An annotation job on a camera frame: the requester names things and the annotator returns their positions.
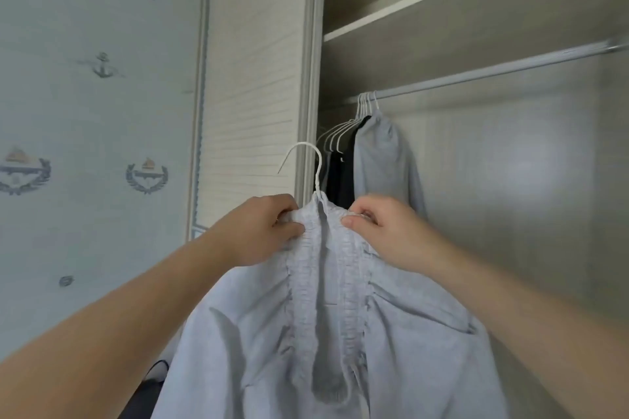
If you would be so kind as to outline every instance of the metal rod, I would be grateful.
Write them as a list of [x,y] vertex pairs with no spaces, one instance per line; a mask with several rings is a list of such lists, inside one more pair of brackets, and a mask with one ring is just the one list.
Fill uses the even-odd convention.
[[[492,76],[499,76],[507,73],[514,73],[517,71],[528,70],[531,68],[538,68],[547,65],[555,65],[557,63],[577,60],[580,58],[616,52],[626,48],[627,45],[624,43],[614,40],[606,40],[594,44],[581,45],[579,47],[574,47],[566,50],[559,50],[557,52],[550,52],[543,55],[523,58],[512,62],[501,63],[499,65],[488,66],[477,70],[464,71],[463,73],[435,78],[433,80],[427,80],[425,82],[407,84],[404,86],[398,86],[397,88],[383,89],[380,91],[376,91],[375,96],[379,100],[382,100],[384,98],[398,97],[399,95],[407,95],[408,93],[416,93],[417,91],[441,88],[443,86],[449,86],[452,84],[473,82],[474,80],[481,80],[483,78],[490,78]],[[357,103],[357,100],[358,96],[347,98],[341,101],[341,103],[324,106],[321,111],[333,110],[335,108],[338,108],[339,106],[353,105]]]

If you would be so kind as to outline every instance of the clothes hanger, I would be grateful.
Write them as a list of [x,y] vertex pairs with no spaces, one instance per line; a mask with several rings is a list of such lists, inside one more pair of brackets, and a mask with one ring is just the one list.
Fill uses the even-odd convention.
[[314,192],[316,192],[316,195],[319,198],[319,200],[323,201],[323,196],[321,195],[321,185],[319,184],[319,174],[321,174],[321,165],[323,164],[323,156],[321,155],[321,151],[319,151],[319,148],[316,145],[307,141],[299,141],[293,144],[286,152],[286,155],[284,156],[284,161],[282,161],[282,164],[279,165],[279,169],[277,170],[277,173],[279,174],[279,172],[282,170],[282,168],[286,164],[286,160],[288,159],[288,156],[291,153],[291,151],[293,151],[293,149],[295,149],[297,146],[300,146],[300,145],[309,146],[316,151],[317,158],[319,159],[319,166],[317,167],[316,173],[314,174]]
[[363,93],[361,93],[358,96],[358,106],[357,106],[356,116],[350,121],[346,121],[345,123],[341,123],[340,125],[336,126],[336,129],[332,133],[328,134],[325,141],[323,142],[323,150],[325,152],[331,153],[333,151],[332,146],[334,144],[334,137],[337,135],[337,133],[341,132],[343,129],[345,129],[348,126],[352,126],[353,124],[360,122],[360,120],[362,119],[363,112],[364,112],[363,100],[364,100],[364,96],[363,96]]
[[380,104],[378,103],[378,93],[377,91],[372,91],[371,93],[373,94],[373,100],[375,101],[375,109],[380,111]]
[[[358,102],[360,104],[360,114],[358,116],[358,119],[352,121],[348,125],[338,129],[337,131],[335,131],[333,133],[332,138],[330,139],[330,153],[332,153],[333,151],[336,151],[336,152],[342,154],[340,149],[339,149],[341,138],[343,137],[343,135],[345,133],[347,133],[348,131],[350,131],[354,127],[360,125],[360,123],[363,121],[365,116],[367,116],[366,93],[361,93],[358,96]],[[334,138],[337,139],[337,141],[336,141],[336,150],[334,150]]]
[[324,136],[326,136],[327,134],[329,134],[329,133],[331,133],[331,132],[333,132],[333,131],[337,130],[337,129],[341,126],[341,125],[342,125],[342,126],[345,126],[346,124],[351,123],[352,121],[357,120],[357,119],[358,119],[358,112],[359,112],[359,110],[360,110],[360,104],[358,104],[358,103],[357,103],[357,104],[356,104],[356,113],[355,113],[355,115],[354,115],[354,118],[350,119],[350,121],[342,121],[341,123],[334,125],[332,128],[328,129],[325,133],[321,134],[321,135],[317,138],[316,143],[317,143],[317,144],[319,144],[319,141],[321,140],[321,138],[322,138],[322,137],[324,137]]
[[371,106],[371,99],[370,99],[370,93],[364,93],[363,96],[363,100],[365,101],[365,107],[364,107],[364,111],[363,111],[363,116],[362,118],[354,125],[347,127],[347,129],[345,129],[342,133],[340,133],[338,135],[338,137],[336,138],[336,152],[339,154],[342,154],[341,149],[340,149],[340,145],[341,145],[341,138],[348,132],[350,132],[355,126],[360,126],[360,124],[362,123],[362,121],[367,117],[367,109],[369,109],[369,115],[373,115],[373,109]]

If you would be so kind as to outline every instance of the gray garment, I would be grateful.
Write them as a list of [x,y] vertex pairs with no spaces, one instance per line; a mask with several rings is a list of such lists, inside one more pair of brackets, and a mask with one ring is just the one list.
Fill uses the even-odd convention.
[[315,195],[285,216],[301,238],[210,290],[153,419],[361,419],[361,403],[376,419],[506,418],[484,327],[432,280],[383,263],[345,215]]
[[426,217],[413,151],[379,110],[358,130],[354,144],[354,196],[365,194],[395,197]]

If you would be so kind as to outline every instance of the sliding closet door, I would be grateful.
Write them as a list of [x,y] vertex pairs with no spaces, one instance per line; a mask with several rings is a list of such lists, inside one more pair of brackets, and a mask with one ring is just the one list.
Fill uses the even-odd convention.
[[312,193],[322,0],[208,0],[194,226],[251,196]]

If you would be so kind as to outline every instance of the sailboat emblem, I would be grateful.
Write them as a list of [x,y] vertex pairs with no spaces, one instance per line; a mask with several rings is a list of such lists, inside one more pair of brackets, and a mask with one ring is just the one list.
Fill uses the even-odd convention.
[[14,147],[0,164],[0,192],[19,196],[35,191],[50,181],[50,161],[38,161],[39,166],[19,147]]
[[155,161],[146,158],[142,169],[134,169],[135,164],[129,164],[126,169],[126,182],[136,191],[152,194],[162,189],[168,182],[168,169],[162,166],[161,173],[155,172]]

